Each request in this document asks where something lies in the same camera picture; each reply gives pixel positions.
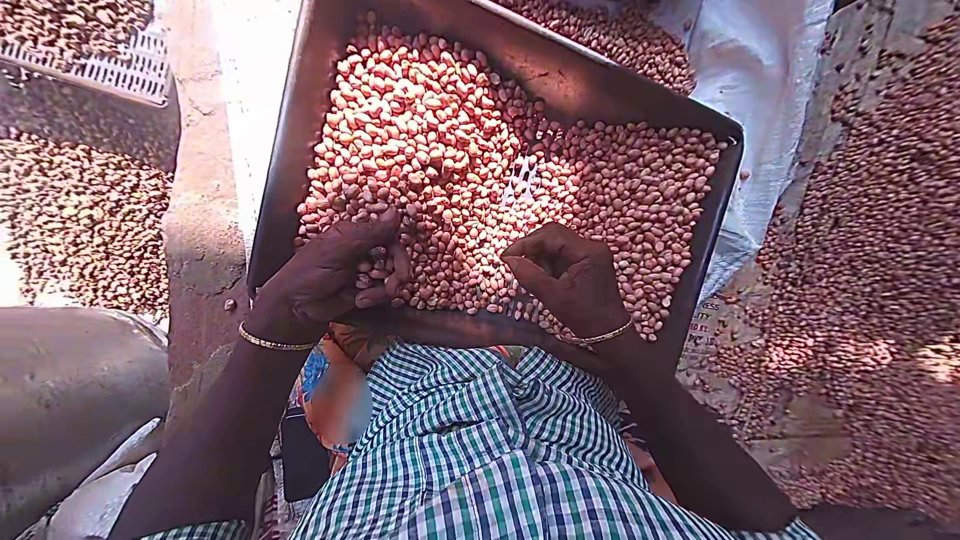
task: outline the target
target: wrist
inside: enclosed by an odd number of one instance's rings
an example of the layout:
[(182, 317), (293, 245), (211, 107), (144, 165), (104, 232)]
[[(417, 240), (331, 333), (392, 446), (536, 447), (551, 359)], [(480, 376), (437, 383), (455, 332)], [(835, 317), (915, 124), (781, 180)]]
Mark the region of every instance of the wrist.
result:
[[(577, 337), (587, 339), (590, 337), (597, 337), (605, 333), (610, 333), (616, 331), (617, 329), (622, 328), (627, 323), (632, 322), (630, 313), (627, 312), (623, 307), (620, 308), (611, 308), (604, 309), (600, 315), (593, 317), (591, 320), (584, 322), (578, 325), (577, 329), (573, 330), (574, 334)], [(620, 335), (626, 333), (636, 333), (633, 328), (628, 328)]]
[(299, 321), (289, 307), (277, 307), (274, 303), (257, 299), (243, 328), (249, 334), (284, 345), (317, 343), (326, 334), (329, 321)]

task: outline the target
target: raw peanut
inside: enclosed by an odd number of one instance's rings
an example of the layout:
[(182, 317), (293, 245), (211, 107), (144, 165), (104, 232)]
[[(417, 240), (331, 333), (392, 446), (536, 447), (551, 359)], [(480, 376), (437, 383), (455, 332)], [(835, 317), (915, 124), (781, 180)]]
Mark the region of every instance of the raw peanut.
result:
[(683, 45), (650, 21), (646, 4), (622, 3), (610, 14), (606, 7), (565, 0), (496, 2), (683, 95), (693, 91), (694, 70)]
[(798, 209), (775, 209), (756, 255), (770, 292), (737, 298), (756, 338), (723, 339), (707, 365), (741, 394), (725, 421), (748, 446), (784, 436), (771, 422), (784, 399), (791, 416), (806, 402), (843, 431), (844, 452), (777, 476), (796, 504), (957, 523), (960, 18), (916, 41), (881, 54), (890, 76), (869, 107), (833, 96), (843, 142), (814, 164)]
[(120, 57), (134, 30), (153, 18), (153, 2), (10, 2), (0, 4), (0, 36), (69, 64), (82, 57)]
[[(404, 215), (400, 242), (414, 266), (399, 293), (405, 304), (486, 309), (569, 338), (542, 305), (510, 307), (520, 292), (499, 259), (511, 242), (555, 221), (617, 253), (624, 295), (643, 306), (636, 318), (653, 331), (666, 316), (661, 305), (671, 280), (688, 263), (692, 234), (683, 233), (709, 188), (712, 135), (643, 123), (563, 126), (544, 116), (541, 100), (491, 71), (482, 52), (405, 36), (378, 26), (373, 13), (365, 20), (350, 45), (355, 51), (337, 64), (334, 109), (315, 146), (316, 172), (307, 173), (311, 194), (298, 208), (297, 242), (312, 237), (309, 227), (372, 220), (396, 207)], [(378, 77), (393, 89), (379, 88)], [(524, 161), (537, 172), (534, 198), (507, 204), (504, 189), (533, 136), (542, 140)], [(640, 269), (650, 279), (630, 285)], [(372, 280), (387, 272), (377, 264), (359, 270)]]
[(160, 220), (173, 175), (82, 144), (3, 133), (0, 222), (23, 299), (56, 291), (81, 306), (165, 317)]

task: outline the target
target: colorful fabric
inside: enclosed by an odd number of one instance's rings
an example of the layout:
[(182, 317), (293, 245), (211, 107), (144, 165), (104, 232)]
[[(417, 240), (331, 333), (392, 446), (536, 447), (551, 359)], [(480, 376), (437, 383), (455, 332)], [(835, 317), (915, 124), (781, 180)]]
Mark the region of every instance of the colorful fabric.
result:
[(540, 349), (512, 366), (401, 342), (368, 382), (372, 422), (291, 538), (817, 538), (724, 530), (651, 493), (610, 389)]

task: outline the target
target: person's right hand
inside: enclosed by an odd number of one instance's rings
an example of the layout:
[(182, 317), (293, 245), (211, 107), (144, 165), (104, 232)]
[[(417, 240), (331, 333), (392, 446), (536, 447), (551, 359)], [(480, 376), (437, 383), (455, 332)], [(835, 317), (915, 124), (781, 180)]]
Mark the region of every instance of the person's right hand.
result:
[(559, 223), (547, 223), (503, 251), (500, 259), (577, 337), (615, 331), (630, 321), (603, 242), (587, 240)]

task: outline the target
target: gold bangle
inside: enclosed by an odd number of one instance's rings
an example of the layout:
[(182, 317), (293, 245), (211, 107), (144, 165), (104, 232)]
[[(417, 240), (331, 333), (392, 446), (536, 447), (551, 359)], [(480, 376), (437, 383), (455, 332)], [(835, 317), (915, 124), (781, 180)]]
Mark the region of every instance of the gold bangle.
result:
[(303, 345), (287, 345), (285, 343), (274, 343), (273, 341), (267, 341), (266, 339), (260, 339), (259, 337), (250, 334), (248, 331), (244, 330), (243, 323), (240, 323), (240, 337), (250, 341), (253, 345), (257, 347), (263, 347), (265, 349), (273, 349), (274, 351), (310, 351), (317, 346), (317, 343), (306, 343)]
[(592, 344), (594, 344), (594, 343), (600, 343), (601, 341), (607, 341), (608, 339), (614, 339), (615, 337), (617, 337), (617, 336), (620, 335), (621, 333), (627, 331), (627, 329), (628, 329), (629, 327), (633, 326), (633, 325), (634, 325), (634, 320), (631, 319), (631, 320), (627, 321), (627, 324), (623, 325), (622, 327), (620, 327), (620, 328), (618, 328), (618, 329), (616, 329), (616, 330), (614, 330), (614, 331), (608, 331), (607, 333), (605, 333), (605, 334), (603, 334), (603, 335), (598, 335), (598, 336), (596, 336), (596, 337), (571, 337), (571, 338), (570, 338), (570, 341), (571, 341), (574, 345), (580, 345), (580, 346), (583, 346), (583, 345), (592, 345)]

